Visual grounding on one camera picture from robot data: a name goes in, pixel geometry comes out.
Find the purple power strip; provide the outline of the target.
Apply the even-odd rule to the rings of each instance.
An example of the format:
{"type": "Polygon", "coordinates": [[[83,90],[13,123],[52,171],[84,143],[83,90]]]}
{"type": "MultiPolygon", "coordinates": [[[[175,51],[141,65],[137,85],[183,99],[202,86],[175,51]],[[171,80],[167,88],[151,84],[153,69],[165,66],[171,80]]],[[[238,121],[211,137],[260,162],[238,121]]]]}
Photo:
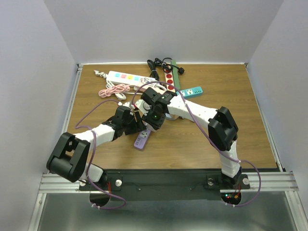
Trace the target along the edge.
{"type": "Polygon", "coordinates": [[[146,143],[147,143],[149,137],[150,137],[150,134],[151,134],[151,131],[148,130],[148,129],[141,131],[138,134],[138,137],[134,142],[134,147],[138,150],[143,150],[146,146],[146,143]]]}

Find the light blue round socket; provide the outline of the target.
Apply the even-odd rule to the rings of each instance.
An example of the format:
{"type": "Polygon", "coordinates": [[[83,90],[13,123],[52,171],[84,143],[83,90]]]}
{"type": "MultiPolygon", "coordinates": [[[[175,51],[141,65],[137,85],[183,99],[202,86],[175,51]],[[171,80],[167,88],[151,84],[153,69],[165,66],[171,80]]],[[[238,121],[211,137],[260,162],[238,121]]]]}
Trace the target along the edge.
{"type": "Polygon", "coordinates": [[[176,120],[177,119],[177,117],[175,116],[175,115],[171,115],[171,114],[168,114],[168,113],[166,113],[166,119],[167,120],[176,120]]]}

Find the white cube adapter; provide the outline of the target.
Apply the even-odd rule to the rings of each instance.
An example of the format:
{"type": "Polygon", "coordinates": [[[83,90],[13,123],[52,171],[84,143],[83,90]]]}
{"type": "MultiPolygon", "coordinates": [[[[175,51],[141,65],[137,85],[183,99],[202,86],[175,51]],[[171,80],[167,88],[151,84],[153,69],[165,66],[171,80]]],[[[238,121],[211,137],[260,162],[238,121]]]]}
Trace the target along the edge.
{"type": "Polygon", "coordinates": [[[145,122],[144,124],[146,125],[146,128],[152,132],[157,132],[160,129],[156,123],[145,122]]]}

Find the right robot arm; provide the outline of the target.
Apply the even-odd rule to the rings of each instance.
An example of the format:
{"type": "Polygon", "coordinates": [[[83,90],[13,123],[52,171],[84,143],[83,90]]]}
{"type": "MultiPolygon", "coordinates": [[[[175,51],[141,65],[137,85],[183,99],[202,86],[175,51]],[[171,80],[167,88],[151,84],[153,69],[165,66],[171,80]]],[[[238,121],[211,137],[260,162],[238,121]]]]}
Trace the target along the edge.
{"type": "Polygon", "coordinates": [[[153,130],[161,128],[166,114],[193,121],[219,152],[222,184],[232,188],[239,182],[242,171],[236,150],[238,126],[228,108],[208,108],[186,100],[181,92],[159,93],[152,88],[148,88],[134,106],[153,130]]]}

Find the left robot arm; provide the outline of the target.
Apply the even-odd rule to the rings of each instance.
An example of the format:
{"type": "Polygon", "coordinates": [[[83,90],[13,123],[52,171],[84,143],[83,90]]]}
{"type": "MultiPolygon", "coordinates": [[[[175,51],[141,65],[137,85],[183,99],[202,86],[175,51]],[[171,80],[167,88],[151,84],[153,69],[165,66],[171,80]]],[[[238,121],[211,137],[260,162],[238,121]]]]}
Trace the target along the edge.
{"type": "Polygon", "coordinates": [[[47,169],[70,182],[86,180],[101,190],[107,185],[107,174],[96,165],[87,162],[89,151],[97,146],[112,142],[122,135],[138,133],[145,129],[140,113],[127,106],[119,106],[115,115],[95,128],[71,134],[63,133],[46,164],[47,169]]]}

